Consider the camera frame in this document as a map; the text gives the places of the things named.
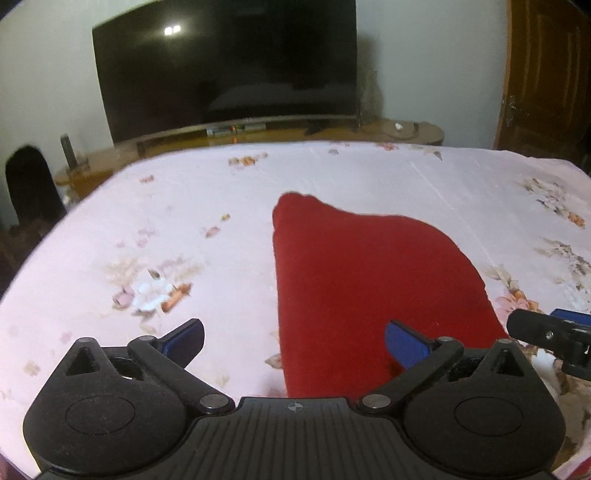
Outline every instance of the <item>television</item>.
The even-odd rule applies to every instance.
[[[160,0],[98,25],[93,42],[114,143],[358,117],[355,0]]]

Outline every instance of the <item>wooden tv cabinet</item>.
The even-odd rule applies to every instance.
[[[351,128],[350,125],[341,125],[330,126],[313,135],[306,135],[306,131],[306,126],[270,125],[267,130],[263,131],[241,132],[220,137],[208,137],[204,131],[172,132],[170,135],[132,140],[91,153],[78,168],[64,169],[58,172],[54,179],[59,186],[69,186],[82,200],[117,171],[133,162],[189,148],[312,140],[391,142],[438,146],[444,140],[443,130],[435,125],[426,122],[413,123],[385,119],[364,125],[360,129]]]

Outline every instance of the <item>black mount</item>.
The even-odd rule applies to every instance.
[[[408,369],[355,406],[243,398],[236,408],[184,370],[203,347],[199,320],[127,347],[79,339],[24,437],[44,480],[552,478],[564,420],[513,341],[465,349],[398,322],[386,341]]]

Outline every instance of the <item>floral pattern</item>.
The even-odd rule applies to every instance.
[[[391,142],[376,143],[375,146],[379,147],[379,148],[383,148],[386,152],[394,152],[396,150],[400,150],[399,146],[397,146],[396,144],[393,144]]]
[[[188,280],[201,273],[202,267],[178,257],[155,268],[145,268],[136,258],[130,258],[106,270],[111,282],[119,286],[113,295],[113,309],[129,310],[133,316],[140,317],[140,328],[152,335],[156,330],[147,323],[156,314],[169,313],[190,295],[193,284]]]
[[[558,260],[566,267],[567,274],[556,277],[554,282],[563,284],[570,292],[572,303],[581,312],[591,311],[591,262],[575,253],[570,245],[559,240],[542,237],[544,247],[536,247],[534,251],[547,258]]]
[[[531,178],[521,183],[521,186],[535,196],[535,201],[551,210],[556,215],[566,218],[576,226],[585,228],[585,220],[578,214],[571,212],[566,206],[566,189],[557,182],[548,183],[540,179]]]
[[[423,145],[411,145],[408,148],[410,151],[416,150],[423,152],[423,155],[435,155],[439,160],[443,161],[441,150],[437,147],[425,147]]]
[[[495,313],[499,322],[507,330],[507,319],[511,312],[517,309],[529,310],[531,312],[543,313],[539,309],[536,301],[528,300],[522,290],[519,289],[517,280],[511,278],[511,275],[505,270],[503,265],[498,267],[489,267],[485,270],[487,277],[498,280],[505,287],[505,294],[495,299],[497,308]]]
[[[268,156],[269,156],[269,154],[262,153],[260,155],[247,155],[246,157],[242,157],[242,158],[234,157],[234,158],[231,158],[230,160],[228,160],[228,165],[236,168],[237,170],[241,170],[246,167],[252,167],[261,158],[267,158]]]

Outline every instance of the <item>red towel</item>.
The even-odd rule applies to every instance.
[[[488,348],[506,337],[480,275],[445,234],[288,193],[273,212],[281,359],[291,397],[359,398],[401,371],[390,320]]]

